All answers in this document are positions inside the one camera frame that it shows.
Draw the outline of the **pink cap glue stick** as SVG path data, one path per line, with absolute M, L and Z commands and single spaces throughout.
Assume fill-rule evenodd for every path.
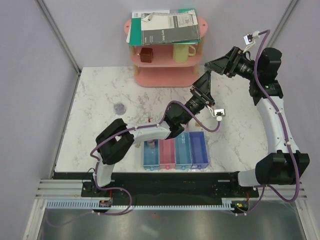
M 150 148 L 154 148 L 156 146 L 155 140 L 148 140 L 146 143 Z

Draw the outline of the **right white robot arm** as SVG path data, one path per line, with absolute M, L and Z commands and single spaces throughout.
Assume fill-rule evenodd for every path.
M 236 75 L 250 81 L 249 94 L 262 118 L 268 152 L 254 169 L 240 171 L 238 179 L 229 184 L 235 197 L 247 187 L 262 185 L 295 185 L 310 163 L 309 155 L 300 152 L 288 126 L 284 95 L 276 77 L 282 53 L 273 47 L 262 50 L 257 61 L 233 47 L 226 55 L 205 63 L 208 71 L 232 78 Z

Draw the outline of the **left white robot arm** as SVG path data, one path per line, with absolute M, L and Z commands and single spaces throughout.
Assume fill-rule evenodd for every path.
M 192 84 L 190 92 L 192 97 L 185 104 L 170 101 L 158 123 L 129 125 L 122 118 L 117 118 L 96 137 L 96 147 L 90 153 L 98 161 L 93 174 L 92 191 L 95 194 L 104 197 L 109 193 L 114 166 L 125 157 L 132 145 L 173 139 L 185 130 L 184 125 L 191 119 L 200 123 L 196 114 L 215 104 L 211 95 L 211 71 L 206 70 Z

